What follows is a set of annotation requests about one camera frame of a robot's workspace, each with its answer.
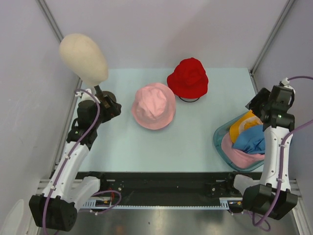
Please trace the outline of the pink bucket hat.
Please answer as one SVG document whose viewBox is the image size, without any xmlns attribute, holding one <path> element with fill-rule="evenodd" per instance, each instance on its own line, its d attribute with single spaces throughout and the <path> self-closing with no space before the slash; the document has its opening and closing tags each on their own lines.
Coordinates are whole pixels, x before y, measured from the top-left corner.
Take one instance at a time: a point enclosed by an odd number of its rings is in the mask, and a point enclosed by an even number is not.
<svg viewBox="0 0 313 235">
<path fill-rule="evenodd" d="M 150 83 L 137 90 L 131 112 L 140 126 L 150 130 L 162 129 L 174 119 L 175 95 L 164 84 Z"/>
</svg>

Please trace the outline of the red bucket hat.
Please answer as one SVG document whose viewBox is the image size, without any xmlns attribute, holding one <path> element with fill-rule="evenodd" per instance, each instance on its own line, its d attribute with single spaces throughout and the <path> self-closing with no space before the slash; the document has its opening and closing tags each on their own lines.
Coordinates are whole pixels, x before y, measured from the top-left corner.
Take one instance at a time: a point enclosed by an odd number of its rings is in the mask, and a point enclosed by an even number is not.
<svg viewBox="0 0 313 235">
<path fill-rule="evenodd" d="M 167 77 L 167 85 L 181 98 L 196 99 L 207 94 L 209 79 L 202 63 L 196 58 L 182 60 Z"/>
</svg>

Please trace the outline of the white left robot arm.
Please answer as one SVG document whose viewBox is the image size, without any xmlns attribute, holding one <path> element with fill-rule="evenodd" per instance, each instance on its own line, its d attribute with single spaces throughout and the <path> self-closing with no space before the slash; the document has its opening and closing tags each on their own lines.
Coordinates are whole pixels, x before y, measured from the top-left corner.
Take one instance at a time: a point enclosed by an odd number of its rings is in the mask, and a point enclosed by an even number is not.
<svg viewBox="0 0 313 235">
<path fill-rule="evenodd" d="M 121 114 L 121 104 L 106 95 L 100 100 L 85 99 L 78 104 L 78 117 L 67 135 L 64 154 L 49 183 L 39 195 L 33 195 L 29 207 L 38 227 L 70 231 L 79 210 L 87 200 L 104 195 L 108 190 L 105 175 L 90 171 L 82 182 L 72 188 L 78 170 L 89 154 L 102 124 Z"/>
</svg>

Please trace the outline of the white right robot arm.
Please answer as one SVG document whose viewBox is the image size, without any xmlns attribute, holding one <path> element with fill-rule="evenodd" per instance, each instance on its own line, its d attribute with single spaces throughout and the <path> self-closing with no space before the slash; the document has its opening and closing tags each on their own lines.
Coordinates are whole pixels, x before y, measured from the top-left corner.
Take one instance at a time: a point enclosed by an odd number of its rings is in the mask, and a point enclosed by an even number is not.
<svg viewBox="0 0 313 235">
<path fill-rule="evenodd" d="M 263 123 L 265 135 L 265 159 L 261 178 L 235 174 L 234 179 L 225 184 L 230 196 L 242 195 L 244 210 L 280 220 L 298 202 L 297 195 L 291 193 L 288 174 L 289 149 L 293 137 L 295 117 L 288 113 L 293 105 L 295 91 L 290 85 L 275 85 L 271 91 L 262 88 L 246 105 Z"/>
</svg>

